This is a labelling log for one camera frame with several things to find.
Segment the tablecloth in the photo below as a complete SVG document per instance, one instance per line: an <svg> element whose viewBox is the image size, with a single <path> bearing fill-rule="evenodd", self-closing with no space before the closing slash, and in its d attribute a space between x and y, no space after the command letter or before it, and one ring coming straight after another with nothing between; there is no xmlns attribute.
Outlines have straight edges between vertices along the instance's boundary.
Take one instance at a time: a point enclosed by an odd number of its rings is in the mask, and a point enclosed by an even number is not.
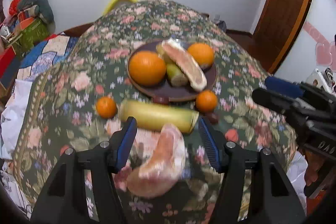
<svg viewBox="0 0 336 224"><path fill-rule="evenodd" d="M68 147L93 148L122 126L118 117L105 120L95 111L103 95L117 105L125 98L150 101L127 76L132 50L171 36L205 42L215 52L218 77L216 128L243 148L269 147L288 169L295 154L295 135L284 117L256 105L253 89L263 86L267 73L245 50L197 11L173 1L141 1L111 11L98 19L79 39L69 57L53 65L33 83L24 123L14 152L14 176L33 206L51 169ZM180 103L194 108L194 101ZM206 224L223 176L209 165L198 128L184 135L186 164L180 180L161 197L132 195L126 178L152 153L158 133L138 129L126 166L114 181L129 223ZM246 172L240 218L246 217L251 176ZM97 219L90 172L86 172L89 215Z"/></svg>

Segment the wooden door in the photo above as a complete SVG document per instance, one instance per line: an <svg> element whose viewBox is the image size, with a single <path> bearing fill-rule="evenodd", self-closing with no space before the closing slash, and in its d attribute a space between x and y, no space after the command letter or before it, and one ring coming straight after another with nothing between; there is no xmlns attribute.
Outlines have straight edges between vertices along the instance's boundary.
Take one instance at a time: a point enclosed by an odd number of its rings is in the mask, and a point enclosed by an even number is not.
<svg viewBox="0 0 336 224"><path fill-rule="evenodd" d="M311 0L266 0L253 38L270 73L280 66L298 35Z"/></svg>

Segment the plate of fruit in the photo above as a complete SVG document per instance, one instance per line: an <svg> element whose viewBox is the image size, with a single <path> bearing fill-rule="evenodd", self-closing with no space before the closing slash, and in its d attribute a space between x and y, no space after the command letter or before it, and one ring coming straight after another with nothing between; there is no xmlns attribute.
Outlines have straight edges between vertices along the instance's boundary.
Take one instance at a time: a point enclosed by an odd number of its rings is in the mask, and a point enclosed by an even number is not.
<svg viewBox="0 0 336 224"><path fill-rule="evenodd" d="M127 73L133 85L153 98L169 102L194 100L216 82L213 49L178 39L150 42L132 52Z"/></svg>

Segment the large orange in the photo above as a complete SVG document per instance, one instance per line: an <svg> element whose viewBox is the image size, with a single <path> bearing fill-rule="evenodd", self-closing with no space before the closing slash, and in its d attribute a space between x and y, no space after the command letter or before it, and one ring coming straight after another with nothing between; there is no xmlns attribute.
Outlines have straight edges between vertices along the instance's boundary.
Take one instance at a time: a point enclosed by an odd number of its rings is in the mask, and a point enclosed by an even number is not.
<svg viewBox="0 0 336 224"><path fill-rule="evenodd" d="M141 51L132 56L128 71L139 85L152 86L165 76L166 63L155 52Z"/></svg>
<svg viewBox="0 0 336 224"><path fill-rule="evenodd" d="M104 96L98 99L96 110L102 118L112 118L117 112L117 104L112 98Z"/></svg>
<svg viewBox="0 0 336 224"><path fill-rule="evenodd" d="M212 112L217 105L217 96L210 90L199 93L196 97L196 107L200 112Z"/></svg>
<svg viewBox="0 0 336 224"><path fill-rule="evenodd" d="M213 49L204 43L192 44L187 51L202 69L210 67L215 58Z"/></svg>

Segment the baseboard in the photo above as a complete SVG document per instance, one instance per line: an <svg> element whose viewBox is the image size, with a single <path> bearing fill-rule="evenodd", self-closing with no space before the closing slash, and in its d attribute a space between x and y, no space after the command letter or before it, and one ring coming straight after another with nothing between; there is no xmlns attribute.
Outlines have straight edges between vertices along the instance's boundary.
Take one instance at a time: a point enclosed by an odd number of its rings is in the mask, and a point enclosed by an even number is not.
<svg viewBox="0 0 336 224"><path fill-rule="evenodd" d="M245 31L227 29L226 33L227 34L230 34L230 33L243 34L243 35L247 35L248 37L251 37L251 38L253 37L253 35L250 32L245 32Z"/></svg>

